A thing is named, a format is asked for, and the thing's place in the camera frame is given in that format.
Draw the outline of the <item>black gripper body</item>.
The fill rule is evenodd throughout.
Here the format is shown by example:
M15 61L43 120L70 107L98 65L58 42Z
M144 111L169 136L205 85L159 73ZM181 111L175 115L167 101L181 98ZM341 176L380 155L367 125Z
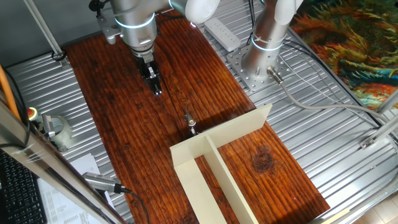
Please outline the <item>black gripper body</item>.
M151 80L158 77L158 66L154 60L145 62L142 57L137 57L136 60L138 64L138 70L140 71L143 79Z

